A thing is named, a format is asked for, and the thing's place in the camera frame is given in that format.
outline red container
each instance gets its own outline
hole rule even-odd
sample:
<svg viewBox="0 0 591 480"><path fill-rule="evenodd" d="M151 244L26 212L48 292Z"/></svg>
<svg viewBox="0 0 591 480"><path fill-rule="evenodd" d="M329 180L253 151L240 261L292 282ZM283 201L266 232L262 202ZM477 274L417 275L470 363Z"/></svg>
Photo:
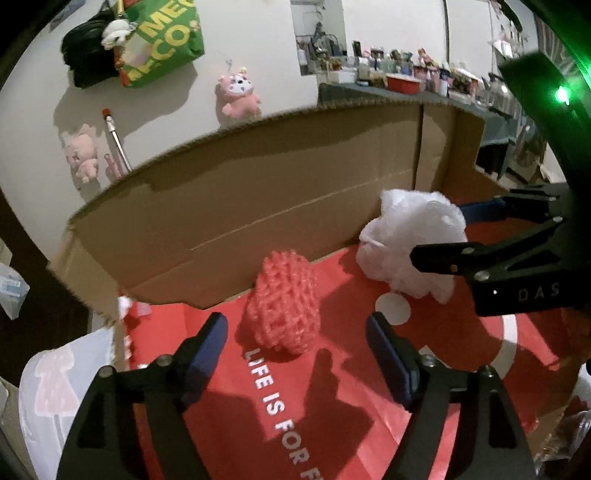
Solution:
<svg viewBox="0 0 591 480"><path fill-rule="evenodd" d="M407 93L415 95L421 87L421 80L409 75L400 75L399 73L388 73L388 90L398 93Z"/></svg>

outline blue gripper pad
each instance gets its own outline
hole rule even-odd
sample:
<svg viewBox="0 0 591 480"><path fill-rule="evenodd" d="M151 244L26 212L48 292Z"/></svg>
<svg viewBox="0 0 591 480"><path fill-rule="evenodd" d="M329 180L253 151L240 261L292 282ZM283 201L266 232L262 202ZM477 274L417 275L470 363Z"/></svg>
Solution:
<svg viewBox="0 0 591 480"><path fill-rule="evenodd" d="M467 225L507 220L507 206L501 199L460 205Z"/></svg>
<svg viewBox="0 0 591 480"><path fill-rule="evenodd" d="M368 318L366 337L394 401L409 410L420 383L418 352L408 340L396 336L380 312Z"/></svg>
<svg viewBox="0 0 591 480"><path fill-rule="evenodd" d="M221 313L212 313L196 336L197 353L194 354L185 372L185 393L181 401L186 407L198 402L201 398L217 367L217 361L227 339L227 318ZM177 355L182 355L183 345L184 343L179 347Z"/></svg>

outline pink knitted ball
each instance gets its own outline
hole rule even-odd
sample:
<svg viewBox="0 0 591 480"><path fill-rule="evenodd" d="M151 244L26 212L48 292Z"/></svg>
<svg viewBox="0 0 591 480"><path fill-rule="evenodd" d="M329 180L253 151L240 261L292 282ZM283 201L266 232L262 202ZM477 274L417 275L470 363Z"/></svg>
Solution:
<svg viewBox="0 0 591 480"><path fill-rule="evenodd" d="M246 319L259 345L294 355L308 350L320 332L316 275L310 262L293 250L264 259Z"/></svg>

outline cardboard box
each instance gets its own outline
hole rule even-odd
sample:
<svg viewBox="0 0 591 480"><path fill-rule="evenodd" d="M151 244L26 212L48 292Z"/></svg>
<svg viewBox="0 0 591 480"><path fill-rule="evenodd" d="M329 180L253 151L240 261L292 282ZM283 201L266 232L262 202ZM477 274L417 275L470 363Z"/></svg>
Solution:
<svg viewBox="0 0 591 480"><path fill-rule="evenodd" d="M440 190L456 203L501 193L473 168L483 128L451 106L371 100L221 131L142 165L77 212L51 269L113 321L120 291L210 307L250 288L274 249L313 261L357 242L383 189ZM577 370L550 395L534 453Z"/></svg>

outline panda plush keychain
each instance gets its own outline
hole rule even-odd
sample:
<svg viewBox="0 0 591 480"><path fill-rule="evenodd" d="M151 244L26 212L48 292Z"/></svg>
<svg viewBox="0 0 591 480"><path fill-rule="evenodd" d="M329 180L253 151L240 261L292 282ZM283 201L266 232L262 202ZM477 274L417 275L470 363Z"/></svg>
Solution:
<svg viewBox="0 0 591 480"><path fill-rule="evenodd" d="M136 28L137 24L130 22L125 15L123 0L117 0L117 18L107 25L100 43L105 50L123 47Z"/></svg>

